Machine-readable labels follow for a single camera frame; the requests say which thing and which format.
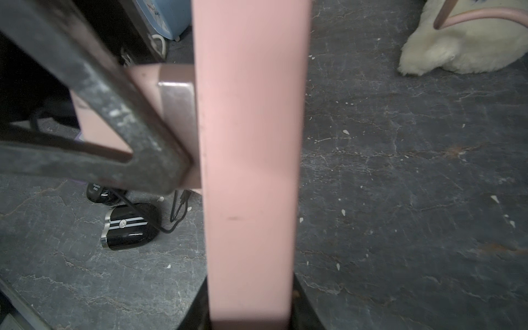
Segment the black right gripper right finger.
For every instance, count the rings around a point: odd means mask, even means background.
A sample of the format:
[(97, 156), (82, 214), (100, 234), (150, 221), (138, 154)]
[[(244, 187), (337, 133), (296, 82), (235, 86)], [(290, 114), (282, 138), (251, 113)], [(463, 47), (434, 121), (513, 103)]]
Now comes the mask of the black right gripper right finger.
[(293, 280), (291, 305), (290, 329), (325, 330), (296, 275)]

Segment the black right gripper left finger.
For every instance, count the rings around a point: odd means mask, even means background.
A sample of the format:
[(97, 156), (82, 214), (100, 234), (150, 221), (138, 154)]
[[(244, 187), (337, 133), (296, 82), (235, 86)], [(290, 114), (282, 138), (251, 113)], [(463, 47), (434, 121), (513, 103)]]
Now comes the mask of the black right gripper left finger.
[(212, 330), (209, 312), (208, 281), (203, 280), (196, 297), (177, 330)]

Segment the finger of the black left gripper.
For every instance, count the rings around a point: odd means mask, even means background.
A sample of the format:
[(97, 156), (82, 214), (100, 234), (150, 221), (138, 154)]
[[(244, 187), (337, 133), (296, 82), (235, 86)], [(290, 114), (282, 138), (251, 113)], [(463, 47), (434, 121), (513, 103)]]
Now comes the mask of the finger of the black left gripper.
[(71, 1), (2, 1), (1, 32), (85, 101), (129, 152), (1, 127), (1, 171), (145, 193), (179, 188), (191, 160)]

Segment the black silver shaver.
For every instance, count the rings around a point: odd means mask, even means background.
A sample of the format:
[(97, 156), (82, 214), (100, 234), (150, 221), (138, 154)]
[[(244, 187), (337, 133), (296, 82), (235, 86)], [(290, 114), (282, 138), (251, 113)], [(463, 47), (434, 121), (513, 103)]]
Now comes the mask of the black silver shaver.
[(150, 243), (159, 232), (130, 206), (121, 205), (106, 214), (100, 243), (110, 250), (137, 248)]
[(121, 199), (110, 188), (98, 184), (89, 183), (86, 189), (86, 197), (89, 201), (106, 206), (114, 206), (120, 203)]

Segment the pink charger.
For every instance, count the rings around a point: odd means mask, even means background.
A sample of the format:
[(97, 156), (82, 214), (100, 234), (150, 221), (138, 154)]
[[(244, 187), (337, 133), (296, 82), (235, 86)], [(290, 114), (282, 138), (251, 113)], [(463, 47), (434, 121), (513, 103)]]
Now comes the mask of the pink charger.
[[(199, 133), (193, 65), (156, 63), (125, 68), (126, 75), (144, 94), (166, 126), (190, 153), (191, 168), (180, 188), (202, 192)], [(131, 153), (131, 148), (89, 105), (70, 92), (84, 142)]]

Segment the pink power strip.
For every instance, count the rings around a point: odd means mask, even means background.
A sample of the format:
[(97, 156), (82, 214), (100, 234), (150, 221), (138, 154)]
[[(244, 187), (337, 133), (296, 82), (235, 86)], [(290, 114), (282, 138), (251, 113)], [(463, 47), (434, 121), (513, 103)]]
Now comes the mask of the pink power strip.
[(286, 329), (312, 3), (192, 8), (210, 320)]

